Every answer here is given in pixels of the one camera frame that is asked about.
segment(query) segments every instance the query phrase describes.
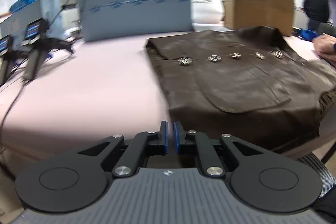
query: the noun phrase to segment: brown leather garment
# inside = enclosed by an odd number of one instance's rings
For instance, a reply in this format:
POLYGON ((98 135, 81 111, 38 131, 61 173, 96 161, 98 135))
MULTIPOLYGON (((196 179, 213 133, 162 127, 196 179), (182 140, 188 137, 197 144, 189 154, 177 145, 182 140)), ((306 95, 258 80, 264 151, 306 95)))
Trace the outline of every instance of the brown leather garment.
POLYGON ((146 48, 172 122, 211 138, 230 133, 284 152, 317 137, 320 120, 336 101, 336 71, 325 61, 298 56, 275 28, 152 38, 146 48), (233 53, 241 58, 231 58, 233 53), (210 55, 221 60, 211 62, 210 55), (192 63, 179 65, 181 57, 192 63))

